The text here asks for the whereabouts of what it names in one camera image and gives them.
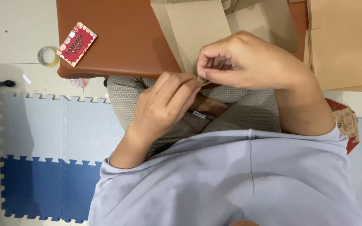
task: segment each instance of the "white paper scrap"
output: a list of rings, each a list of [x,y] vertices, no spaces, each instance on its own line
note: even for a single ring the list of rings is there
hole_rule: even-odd
[[[22,75],[22,77],[27,81],[28,84],[31,83],[31,81],[26,77],[26,75]]]
[[[198,116],[198,117],[200,117],[200,118],[206,118],[206,115],[204,115],[204,114],[201,114],[201,113],[199,113],[199,112],[197,112],[197,111],[194,111],[192,114],[194,114],[194,115],[196,115],[196,116]]]

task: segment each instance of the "left hand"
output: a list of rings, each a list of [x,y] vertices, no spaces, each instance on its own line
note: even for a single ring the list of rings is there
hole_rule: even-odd
[[[184,116],[200,88],[192,74],[164,72],[154,86],[139,95],[128,135],[152,144]]]

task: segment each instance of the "red card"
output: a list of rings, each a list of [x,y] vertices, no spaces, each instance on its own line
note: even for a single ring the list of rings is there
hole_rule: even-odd
[[[96,37],[89,28],[78,22],[57,50],[57,54],[74,67]]]

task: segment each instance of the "fingernail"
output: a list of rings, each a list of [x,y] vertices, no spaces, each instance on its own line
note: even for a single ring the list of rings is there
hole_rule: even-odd
[[[206,73],[205,73],[205,72],[200,71],[200,72],[198,73],[198,75],[199,75],[199,77],[206,79]]]

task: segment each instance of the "forearm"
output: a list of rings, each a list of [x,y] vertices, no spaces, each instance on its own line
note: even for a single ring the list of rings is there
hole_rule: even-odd
[[[290,89],[275,90],[282,132],[319,136],[330,132],[335,118],[313,74]]]
[[[138,136],[133,136],[132,131],[127,130],[111,154],[109,164],[123,169],[137,167],[146,161],[151,146],[152,142],[142,141]]]

